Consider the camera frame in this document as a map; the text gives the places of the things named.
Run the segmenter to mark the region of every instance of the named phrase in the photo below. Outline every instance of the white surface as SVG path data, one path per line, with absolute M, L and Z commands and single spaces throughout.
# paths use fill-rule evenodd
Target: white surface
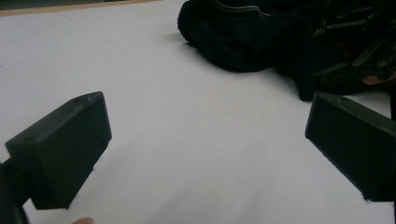
M 32 224 L 394 223 L 304 138 L 293 82 L 208 63 L 177 30 L 181 4 L 0 18 L 1 142 L 92 91 L 113 132 L 70 209 L 29 202 Z M 389 114 L 383 92 L 353 98 Z

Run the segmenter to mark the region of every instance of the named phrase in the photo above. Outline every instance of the black plastic block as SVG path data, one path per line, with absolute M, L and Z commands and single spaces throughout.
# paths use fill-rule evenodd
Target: black plastic block
M 396 199 L 396 122 L 345 97 L 317 92 L 305 136 L 364 199 Z
M 94 92 L 60 106 L 6 146 L 31 179 L 35 207 L 67 208 L 110 139 L 104 95 Z

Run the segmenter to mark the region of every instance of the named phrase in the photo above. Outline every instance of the black cloth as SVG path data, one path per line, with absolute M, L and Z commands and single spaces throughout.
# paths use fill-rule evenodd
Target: black cloth
M 235 72 L 274 66 L 294 78 L 300 99 L 311 101 L 313 74 L 343 61 L 314 40 L 332 13 L 331 0 L 190 0 L 178 16 L 178 29 L 213 64 Z M 344 0 L 353 7 L 361 1 Z M 366 86 L 357 80 L 356 89 Z

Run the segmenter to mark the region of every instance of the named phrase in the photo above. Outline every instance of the black plastic part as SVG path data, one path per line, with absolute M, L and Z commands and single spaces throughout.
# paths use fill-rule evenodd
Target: black plastic part
M 396 122 L 345 97 L 317 92 L 305 137 L 365 200 L 396 199 Z
M 20 206 L 14 201 L 7 177 L 0 169 L 0 223 L 28 224 L 27 217 Z
M 12 166 L 29 177 L 20 188 L 31 191 L 35 207 L 67 208 L 110 139 L 104 95 L 94 92 L 60 106 L 6 146 Z M 13 194 L 18 200 L 22 193 Z

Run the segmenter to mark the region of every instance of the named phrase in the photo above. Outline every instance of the black object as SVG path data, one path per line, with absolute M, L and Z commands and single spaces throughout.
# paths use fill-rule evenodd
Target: black object
M 315 73 L 320 90 L 352 89 L 363 77 L 386 80 L 396 71 L 396 22 L 386 13 L 364 7 L 326 21 L 315 38 L 338 49 L 344 61 Z
M 317 92 L 305 136 L 364 199 L 396 199 L 396 122 L 345 97 Z
M 29 198 L 37 209 L 67 208 L 110 139 L 104 95 L 94 92 L 70 100 L 9 140 L 11 158 L 0 167 L 1 222 L 19 223 L 15 218 L 23 219 L 21 206 Z
M 367 91 L 361 76 L 386 78 L 394 71 L 388 47 L 394 44 L 395 11 L 394 0 L 190 0 L 180 10 L 178 28 L 213 64 L 235 72 L 275 67 L 293 77 L 301 100 L 312 101 L 315 91 Z M 350 66 L 382 37 L 389 38 L 373 57 Z M 342 63 L 347 73 L 332 69 Z M 349 70 L 360 72 L 352 76 Z

